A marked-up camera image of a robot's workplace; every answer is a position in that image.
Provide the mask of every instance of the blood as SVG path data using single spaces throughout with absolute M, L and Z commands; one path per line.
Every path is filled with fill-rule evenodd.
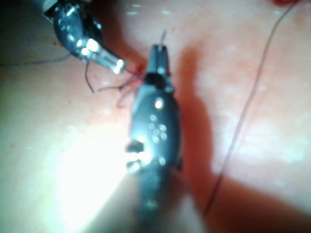
M 286 7 L 289 6 L 295 2 L 299 2 L 301 0 L 272 0 L 274 5 L 277 5 L 279 7 Z

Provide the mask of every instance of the metal pin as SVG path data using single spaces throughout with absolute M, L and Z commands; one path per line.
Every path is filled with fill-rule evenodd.
M 157 49 L 158 52 L 162 52 L 165 36 L 166 36 L 166 31 L 164 31 L 162 36 L 161 36 L 160 44 L 159 44 L 158 49 Z

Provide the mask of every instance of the dark suture thread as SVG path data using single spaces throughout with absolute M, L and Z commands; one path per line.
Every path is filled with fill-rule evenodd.
M 91 89 L 91 92 L 94 94 L 95 92 L 94 92 L 94 90 L 93 90 L 93 87 L 91 86 L 91 84 L 90 84 L 89 81 L 88 81 L 88 76 L 87 76 L 88 66 L 89 66 L 89 61 L 88 61 L 87 64 L 86 64 L 86 70 L 85 70 L 85 72 L 84 72 L 84 76 L 85 76 L 85 78 L 86 78 L 86 83 L 87 83 L 88 87 Z
M 24 66 L 37 66 L 37 65 L 45 65 L 50 63 L 57 63 L 57 62 L 63 62 L 67 60 L 71 56 L 70 53 L 63 57 L 59 58 L 53 58 L 53 59 L 47 59 L 42 61 L 35 61 L 35 62 L 19 62 L 19 63 L 13 63 L 13 64 L 0 64 L 0 67 L 24 67 Z
M 267 43 L 266 43 L 266 46 L 264 48 L 264 51 L 263 51 L 263 54 L 262 54 L 262 58 L 261 58 L 261 61 L 260 61 L 260 64 L 259 64 L 259 67 L 258 67 L 258 71 L 257 71 L 257 75 L 256 75 L 256 78 L 255 78 L 255 82 L 254 82 L 254 85 L 253 85 L 253 88 L 250 92 L 250 95 L 249 97 L 247 98 L 247 101 L 246 101 L 246 104 L 243 108 L 243 111 L 242 111 L 242 114 L 241 114 L 241 117 L 239 119 L 239 122 L 238 122 L 238 125 L 235 129 L 235 132 L 233 134 L 233 138 L 232 138 L 232 141 L 231 141 L 231 144 L 230 144 L 230 147 L 229 147 L 229 150 L 228 150 L 228 153 L 225 157 L 225 161 L 224 161 L 224 164 L 223 164 L 223 167 L 221 169 L 221 172 L 220 172 L 220 175 L 218 176 L 217 178 L 217 181 L 216 181 L 216 184 L 212 190 L 212 193 L 211 193 L 211 196 L 210 196 L 210 199 L 209 201 L 207 202 L 207 205 L 203 211 L 203 215 L 205 216 L 208 216 L 210 211 L 211 211 L 211 208 L 216 200 L 216 197 L 217 197 L 217 194 L 219 193 L 219 190 L 220 190 L 220 186 L 221 186 L 221 183 L 225 177 L 225 172 L 226 172 L 226 169 L 228 167 L 228 164 L 229 164 L 229 160 L 230 158 L 232 157 L 232 154 L 233 154 L 233 151 L 234 151 L 234 148 L 236 146 L 236 143 L 238 141 L 238 138 L 239 138 L 239 135 L 241 133 L 241 129 L 242 129 L 242 125 L 243 125 L 243 122 L 245 120 L 245 117 L 246 117 L 246 114 L 249 110 L 249 107 L 251 105 L 251 102 L 252 100 L 254 99 L 254 96 L 257 92 L 257 88 L 258 88 L 258 84 L 259 84 L 259 81 L 260 81 L 260 78 L 261 78 L 261 74 L 262 74 L 262 70 L 263 70 L 263 65 L 266 61 L 266 57 L 267 57 L 267 53 L 268 53 L 268 50 L 269 50 L 269 47 L 270 47 L 270 44 L 271 44 L 271 41 L 272 41 L 272 38 L 276 32 L 276 29 L 277 27 L 279 26 L 280 22 L 282 21 L 282 19 L 290 12 L 290 10 L 297 4 L 297 2 L 294 2 L 285 12 L 283 15 L 281 15 L 281 17 L 276 21 L 274 27 L 272 28 L 272 31 L 268 37 L 268 40 L 267 40 Z
M 125 87 L 127 87 L 130 83 L 133 83 L 137 79 L 143 79 L 143 75 L 140 75 L 140 73 L 143 70 L 143 65 L 139 66 L 136 71 L 131 71 L 128 69 L 125 69 L 126 72 L 131 74 L 131 76 L 122 84 L 117 85 L 117 86 L 107 86 L 107 87 L 102 87 L 98 89 L 97 91 L 106 91 L 106 90 L 119 90 L 122 91 Z M 120 99 L 117 101 L 117 108 L 124 108 L 124 105 L 121 105 L 122 101 L 125 99 L 125 97 L 129 96 L 131 93 L 137 91 L 138 87 L 132 88 L 125 92 Z

